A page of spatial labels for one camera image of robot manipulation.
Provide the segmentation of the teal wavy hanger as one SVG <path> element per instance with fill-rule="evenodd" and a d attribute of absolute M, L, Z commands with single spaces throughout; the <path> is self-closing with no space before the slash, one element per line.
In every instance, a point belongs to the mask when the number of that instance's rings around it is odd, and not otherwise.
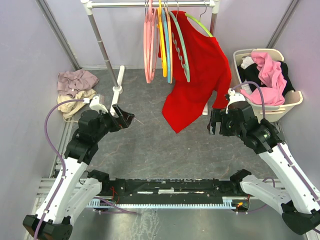
<path fill-rule="evenodd" d="M 187 49 L 184 41 L 184 37 L 178 22 L 178 13 L 179 13 L 179 2 L 176 2 L 177 10 L 176 13 L 173 14 L 171 11 L 169 12 L 170 19 L 173 20 L 175 26 L 175 32 L 171 33 L 172 43 L 174 45 L 175 51 L 177 53 L 178 60 L 180 61 L 181 68 L 183 70 L 186 82 L 189 83 L 191 81 L 190 76 L 190 66 L 188 60 Z"/>

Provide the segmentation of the pink t shirt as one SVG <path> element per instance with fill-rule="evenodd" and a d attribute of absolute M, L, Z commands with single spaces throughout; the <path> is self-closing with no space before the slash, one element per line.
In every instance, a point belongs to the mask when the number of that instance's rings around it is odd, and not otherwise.
<path fill-rule="evenodd" d="M 274 61 L 267 52 L 252 52 L 251 58 L 257 64 L 259 70 L 258 78 L 266 87 L 253 90 L 250 94 L 242 89 L 240 92 L 251 103 L 268 106 L 278 106 L 285 103 L 282 93 L 286 87 L 287 81 L 284 79 L 281 69 L 281 63 Z"/>

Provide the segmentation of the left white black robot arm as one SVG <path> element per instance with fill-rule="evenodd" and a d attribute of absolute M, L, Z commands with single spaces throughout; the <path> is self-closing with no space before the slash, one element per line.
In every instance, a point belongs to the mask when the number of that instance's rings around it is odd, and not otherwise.
<path fill-rule="evenodd" d="M 93 170 L 77 192 L 74 189 L 98 151 L 98 142 L 108 133 L 130 126 L 134 114 L 113 105 L 117 117 L 101 107 L 91 107 L 78 120 L 78 128 L 60 157 L 61 169 L 47 197 L 35 214 L 26 215 L 22 225 L 35 240 L 68 240 L 77 218 L 99 195 L 111 189 L 109 175 Z"/>

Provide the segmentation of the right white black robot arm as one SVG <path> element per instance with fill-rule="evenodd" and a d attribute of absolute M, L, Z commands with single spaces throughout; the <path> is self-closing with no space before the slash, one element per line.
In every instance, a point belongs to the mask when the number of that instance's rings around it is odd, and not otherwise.
<path fill-rule="evenodd" d="M 212 109 L 207 126 L 211 135 L 215 134 L 217 123 L 220 135 L 241 139 L 267 163 L 285 188 L 280 191 L 243 169 L 231 176 L 231 193 L 246 193 L 263 201 L 298 235 L 316 230 L 320 224 L 320 192 L 303 173 L 277 128 L 265 118 L 258 120 L 246 101 Z"/>

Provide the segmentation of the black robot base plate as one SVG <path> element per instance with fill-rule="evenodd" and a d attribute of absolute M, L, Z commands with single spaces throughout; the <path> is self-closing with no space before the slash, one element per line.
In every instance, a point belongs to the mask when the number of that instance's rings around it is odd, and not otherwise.
<path fill-rule="evenodd" d="M 124 179 L 102 183 L 99 196 L 114 196 L 119 204 L 221 203 L 223 197 L 247 198 L 240 185 L 212 179 Z"/>

